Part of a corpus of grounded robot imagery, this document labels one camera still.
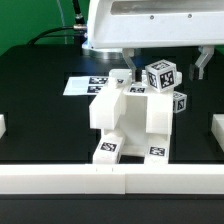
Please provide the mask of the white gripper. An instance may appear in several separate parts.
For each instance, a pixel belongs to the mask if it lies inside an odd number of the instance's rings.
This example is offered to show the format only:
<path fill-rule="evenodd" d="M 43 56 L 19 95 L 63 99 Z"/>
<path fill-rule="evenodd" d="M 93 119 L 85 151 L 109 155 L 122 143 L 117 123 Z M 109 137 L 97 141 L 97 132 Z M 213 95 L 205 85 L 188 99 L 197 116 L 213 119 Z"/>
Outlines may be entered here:
<path fill-rule="evenodd" d="M 224 45 L 224 0 L 90 0 L 88 40 L 94 48 L 123 48 L 136 81 L 131 48 Z M 214 55 L 200 46 L 189 67 L 191 80 L 202 80 Z"/>

